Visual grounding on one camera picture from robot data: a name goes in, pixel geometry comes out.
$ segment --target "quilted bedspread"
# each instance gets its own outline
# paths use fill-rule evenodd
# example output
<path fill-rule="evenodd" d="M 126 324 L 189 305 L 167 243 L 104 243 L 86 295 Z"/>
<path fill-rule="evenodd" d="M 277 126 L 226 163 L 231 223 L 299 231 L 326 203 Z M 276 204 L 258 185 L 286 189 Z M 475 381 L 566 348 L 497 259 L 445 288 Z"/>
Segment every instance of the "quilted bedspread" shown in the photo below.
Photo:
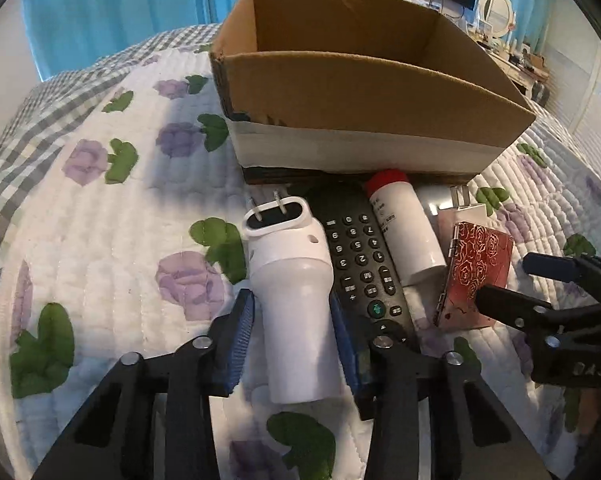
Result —
<path fill-rule="evenodd" d="M 75 131 L 24 212 L 0 282 L 0 425 L 17 480 L 31 476 L 120 355 L 175 350 L 248 286 L 241 244 L 229 235 L 214 242 L 233 257 L 211 264 L 214 245 L 200 233 L 209 218 L 235 232 L 247 198 L 261 203 L 272 190 L 245 186 L 211 78 L 208 56 L 193 49 L 141 63 Z M 564 128 L 536 112 L 470 189 L 487 204 L 489 225 L 515 239 L 507 286 L 568 308 L 592 300 L 577 286 L 527 276 L 521 258 L 601 255 L 601 181 Z M 439 333 L 429 323 L 439 293 L 436 283 L 405 288 L 424 351 L 475 358 L 548 467 L 564 476 L 580 439 L 580 392 L 534 384 L 516 330 Z M 345 392 L 269 402 L 257 312 L 242 382 L 228 399 L 212 399 L 222 478 L 361 479 L 371 423 Z M 426 446 L 421 458 L 428 478 Z"/>

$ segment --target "blue gripper pad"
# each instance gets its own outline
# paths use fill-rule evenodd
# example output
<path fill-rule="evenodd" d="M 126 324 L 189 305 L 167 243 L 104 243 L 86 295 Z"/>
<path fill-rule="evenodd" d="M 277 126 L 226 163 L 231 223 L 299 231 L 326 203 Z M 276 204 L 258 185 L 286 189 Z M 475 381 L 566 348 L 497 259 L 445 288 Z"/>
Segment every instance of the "blue gripper pad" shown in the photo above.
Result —
<path fill-rule="evenodd" d="M 363 334 L 353 326 L 351 314 L 343 311 L 338 295 L 333 291 L 329 296 L 329 306 L 344 377 L 351 393 L 357 396 L 374 381 L 369 345 Z"/>

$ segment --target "purple flower print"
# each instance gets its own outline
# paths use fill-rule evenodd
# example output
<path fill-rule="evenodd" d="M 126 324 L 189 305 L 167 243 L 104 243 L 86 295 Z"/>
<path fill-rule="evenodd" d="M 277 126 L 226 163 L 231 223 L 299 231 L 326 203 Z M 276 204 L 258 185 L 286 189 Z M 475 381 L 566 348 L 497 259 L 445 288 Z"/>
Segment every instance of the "purple flower print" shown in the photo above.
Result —
<path fill-rule="evenodd" d="M 525 210 L 517 204 L 503 204 L 503 207 L 496 211 L 496 218 L 503 224 L 507 232 L 513 236 L 517 244 L 531 241 L 531 231 L 529 224 L 531 220 Z"/>
<path fill-rule="evenodd" d="M 81 139 L 71 152 L 63 173 L 75 183 L 86 186 L 107 170 L 107 150 L 97 140 Z"/>
<path fill-rule="evenodd" d="M 190 156 L 204 137 L 200 128 L 191 123 L 169 123 L 160 129 L 156 145 L 168 156 Z"/>
<path fill-rule="evenodd" d="M 516 334 L 511 338 L 511 342 L 518 354 L 518 359 L 520 359 L 520 371 L 525 377 L 529 377 L 534 370 L 534 362 L 531 358 L 531 348 L 525 341 L 524 332 L 516 331 Z"/>
<path fill-rule="evenodd" d="M 184 308 L 187 321 L 211 320 L 225 303 L 220 274 L 195 251 L 160 260 L 156 281 L 164 300 Z"/>
<path fill-rule="evenodd" d="M 530 156 L 519 155 L 518 165 L 531 177 L 538 187 L 548 182 L 549 179 L 545 173 L 546 170 L 536 164 L 536 161 Z"/>
<path fill-rule="evenodd" d="M 239 440 L 229 444 L 229 466 L 236 480 L 293 480 L 282 457 L 259 440 Z"/>
<path fill-rule="evenodd" d="M 563 290 L 565 292 L 565 296 L 567 298 L 572 298 L 574 301 L 581 300 L 588 296 L 588 294 L 574 282 L 566 283 Z"/>
<path fill-rule="evenodd" d="M 168 79 L 167 81 L 158 81 L 154 85 L 154 90 L 158 91 L 159 95 L 168 99 L 179 99 L 187 95 L 189 83 L 187 81 L 177 81 L 176 79 Z"/>
<path fill-rule="evenodd" d="M 587 176 L 585 178 L 585 184 L 587 185 L 587 189 L 591 194 L 592 200 L 599 206 L 601 206 L 601 186 L 598 182 L 596 182 L 592 177 Z"/>
<path fill-rule="evenodd" d="M 423 354 L 431 357 L 442 357 L 445 352 L 453 350 L 444 334 L 432 325 L 426 317 L 416 319 L 414 324 Z"/>
<path fill-rule="evenodd" d="M 34 285 L 29 277 L 29 266 L 23 260 L 16 279 L 16 294 L 14 295 L 14 309 L 12 310 L 11 343 L 15 344 L 18 336 L 27 327 L 32 314 L 32 295 Z"/>
<path fill-rule="evenodd" d="M 143 62 L 141 63 L 141 66 L 151 65 L 152 63 L 155 63 L 159 59 L 160 59 L 160 56 L 154 54 L 154 56 L 150 56 L 147 59 L 143 60 Z"/>

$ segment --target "metal screw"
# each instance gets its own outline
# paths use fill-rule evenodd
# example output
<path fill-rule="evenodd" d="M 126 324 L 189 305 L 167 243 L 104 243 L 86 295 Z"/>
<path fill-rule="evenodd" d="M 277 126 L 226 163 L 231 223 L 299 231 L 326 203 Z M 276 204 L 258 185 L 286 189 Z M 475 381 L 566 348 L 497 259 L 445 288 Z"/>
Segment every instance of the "metal screw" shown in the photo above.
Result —
<path fill-rule="evenodd" d="M 465 360 L 462 358 L 458 352 L 449 352 L 445 359 L 450 365 L 460 366 Z"/>
<path fill-rule="evenodd" d="M 558 348 L 560 346 L 560 339 L 549 335 L 545 338 L 545 343 L 547 343 L 547 346 L 551 346 L 551 348 Z"/>
<path fill-rule="evenodd" d="M 140 359 L 140 354 L 138 352 L 127 352 L 120 358 L 120 362 L 125 366 L 135 365 Z"/>
<path fill-rule="evenodd" d="M 378 348 L 391 348 L 394 345 L 392 338 L 388 335 L 377 335 L 373 342 L 374 346 Z"/>
<path fill-rule="evenodd" d="M 209 348 L 213 344 L 213 339 L 211 337 L 207 337 L 206 335 L 199 335 L 194 341 L 192 341 L 192 345 L 194 348 L 199 350 L 204 350 L 205 348 Z"/>

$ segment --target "bed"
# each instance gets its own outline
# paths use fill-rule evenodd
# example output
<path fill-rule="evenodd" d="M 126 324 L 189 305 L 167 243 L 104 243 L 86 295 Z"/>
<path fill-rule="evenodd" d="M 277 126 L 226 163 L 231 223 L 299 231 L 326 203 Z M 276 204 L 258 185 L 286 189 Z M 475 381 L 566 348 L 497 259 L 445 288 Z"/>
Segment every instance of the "bed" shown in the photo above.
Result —
<path fill-rule="evenodd" d="M 31 476 L 120 355 L 173 351 L 248 286 L 245 269 L 206 262 L 206 242 L 192 228 L 209 218 L 238 226 L 248 198 L 262 203 L 274 190 L 245 185 L 216 119 L 222 112 L 205 52 L 216 29 L 164 33 L 55 77 L 0 139 L 0 461 L 18 480 Z M 469 187 L 474 197 L 486 187 L 505 190 L 488 212 L 489 226 L 515 240 L 507 286 L 559 308 L 586 304 L 592 299 L 578 287 L 531 278 L 521 267 L 530 251 L 601 256 L 601 181 L 555 118 L 530 106 L 537 120 Z M 547 466 L 564 477 L 582 439 L 579 393 L 534 384 L 515 330 L 437 332 L 429 320 L 438 294 L 431 283 L 405 288 L 423 350 L 466 345 Z M 72 351 L 53 373 L 34 373 L 13 356 L 38 348 L 46 324 L 69 324 Z M 242 382 L 229 399 L 212 399 L 222 478 L 324 478 L 315 467 L 321 457 L 297 463 L 276 440 L 267 424 L 274 415 L 299 434 L 299 446 L 309 445 L 302 424 L 311 417 L 333 456 L 331 476 L 362 478 L 371 423 L 360 421 L 347 389 L 310 404 L 269 402 L 257 312 Z M 421 422 L 426 436 L 426 416 Z M 426 446 L 421 458 L 428 478 Z"/>

